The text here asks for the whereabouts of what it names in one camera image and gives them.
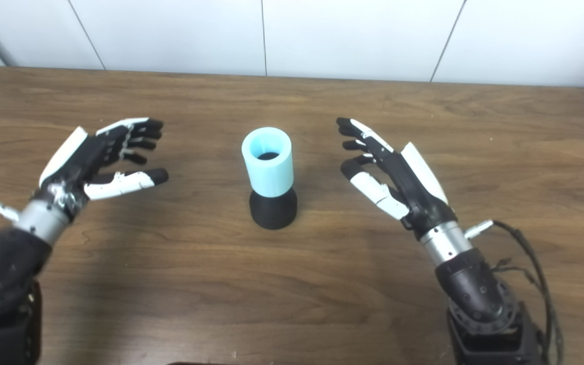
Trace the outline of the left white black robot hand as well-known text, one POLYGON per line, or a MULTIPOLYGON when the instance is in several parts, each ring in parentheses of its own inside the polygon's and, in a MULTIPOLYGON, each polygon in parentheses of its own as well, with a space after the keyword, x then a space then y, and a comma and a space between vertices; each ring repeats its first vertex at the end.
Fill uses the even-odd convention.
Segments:
POLYGON ((73 220, 90 201, 166 183, 169 173, 164 168, 100 173, 122 161, 146 164, 148 160, 137 150, 154 150, 163 127, 162 121, 149 117, 122 119, 94 134, 77 127, 45 166, 32 200, 57 206, 73 220))

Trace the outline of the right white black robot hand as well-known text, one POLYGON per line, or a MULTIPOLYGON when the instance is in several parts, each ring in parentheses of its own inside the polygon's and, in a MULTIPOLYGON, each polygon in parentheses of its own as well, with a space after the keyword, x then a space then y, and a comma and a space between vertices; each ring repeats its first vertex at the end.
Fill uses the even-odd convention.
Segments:
POLYGON ((380 210, 420 239, 457 216, 447 196, 412 143, 400 151, 392 148, 373 129, 355 119, 336 119, 338 132, 351 140, 345 150, 363 154, 341 164, 341 173, 380 210))

